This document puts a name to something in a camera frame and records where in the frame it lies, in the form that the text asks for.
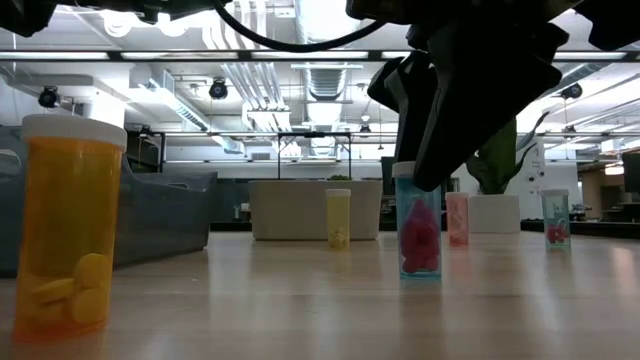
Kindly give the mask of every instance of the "wooden table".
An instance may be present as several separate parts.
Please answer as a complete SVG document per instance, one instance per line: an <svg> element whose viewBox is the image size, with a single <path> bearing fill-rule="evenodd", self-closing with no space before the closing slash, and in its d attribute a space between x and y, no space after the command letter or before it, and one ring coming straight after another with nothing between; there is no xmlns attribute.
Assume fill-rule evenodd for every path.
<svg viewBox="0 0 640 360"><path fill-rule="evenodd" d="M475 236L445 247L442 283L403 283L393 234L350 253L212 234L116 271L107 329L63 343L11 345L15 282L0 281L0 359L639 359L640 243L573 245Z"/></svg>

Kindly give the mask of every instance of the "white planter box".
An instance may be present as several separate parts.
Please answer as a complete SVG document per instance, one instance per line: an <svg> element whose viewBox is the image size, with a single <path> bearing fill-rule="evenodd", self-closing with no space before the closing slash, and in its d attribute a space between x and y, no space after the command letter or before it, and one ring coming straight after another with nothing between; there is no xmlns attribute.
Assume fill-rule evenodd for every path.
<svg viewBox="0 0 640 360"><path fill-rule="evenodd" d="M469 232L513 234L520 232L520 203L512 195L469 197Z"/></svg>

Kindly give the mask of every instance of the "ceiling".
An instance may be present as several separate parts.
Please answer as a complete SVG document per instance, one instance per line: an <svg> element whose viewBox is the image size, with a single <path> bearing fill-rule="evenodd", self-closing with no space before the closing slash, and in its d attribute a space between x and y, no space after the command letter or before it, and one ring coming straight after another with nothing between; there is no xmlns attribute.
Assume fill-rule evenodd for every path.
<svg viewBox="0 0 640 360"><path fill-rule="evenodd" d="M296 42L297 33L295 19L287 14L295 14L292 0L275 0L267 3L267 35L271 38ZM335 12L342 9L327 9ZM569 43L561 50L591 51L597 50L588 43L591 29L589 21L573 12L567 12L554 22L571 34ZM58 7L49 27L32 38L22 38L9 32L0 32L0 47L2 49L17 50L206 50L202 40L202 30L194 22L184 35L169 37L159 29L153 27L134 27L126 36L114 38L105 32L103 17L87 9ZM406 27L387 25L373 35L352 44L352 49L366 50L403 50L409 49L404 39ZM275 63L275 70L285 103L291 110L290 122L300 124L306 119L306 92L301 71L292 70L292 63ZM344 97L341 119L353 124L356 129L361 123L363 115L370 116L370 122L384 124L383 131L394 131L397 114L366 96L363 87L369 83L371 77L381 67L382 63L362 63L362 69L350 70L348 86ZM582 64L555 64L565 74L571 74ZM127 122L144 122L157 130L182 131L182 119L166 104L150 99L145 90L130 84L130 72L133 64L128 63L0 63L5 73L17 78L41 75L86 75L91 76L108 87L114 89L126 99ZM230 86L229 96L222 101L212 101L208 96L208 89L213 78L224 76L220 63L214 62L175 62L149 64L154 73L163 70L171 73L176 79L176 91L187 100L189 106L194 107L209 117L209 121L217 128L232 131L244 130L240 116L242 115L243 100L237 91ZM528 131L536 119L544 111L552 114L542 125L542 129L560 131L567 124L588 120L594 115L607 115L614 107L631 102L624 111L605 116L592 121L588 126L577 126L580 132L606 131L612 128L622 128L625 131L637 130L635 122L640 122L640 104L632 103L640 98L640 65L611 64L580 80L584 94L578 100L565 102L561 98L546 97L531 104L518 117L519 131ZM62 93L64 96L80 96L78 94ZM499 106L500 95L496 94L496 105ZM602 139L592 138L565 144L559 149L592 150ZM548 139L547 142L563 144L560 139Z"/></svg>

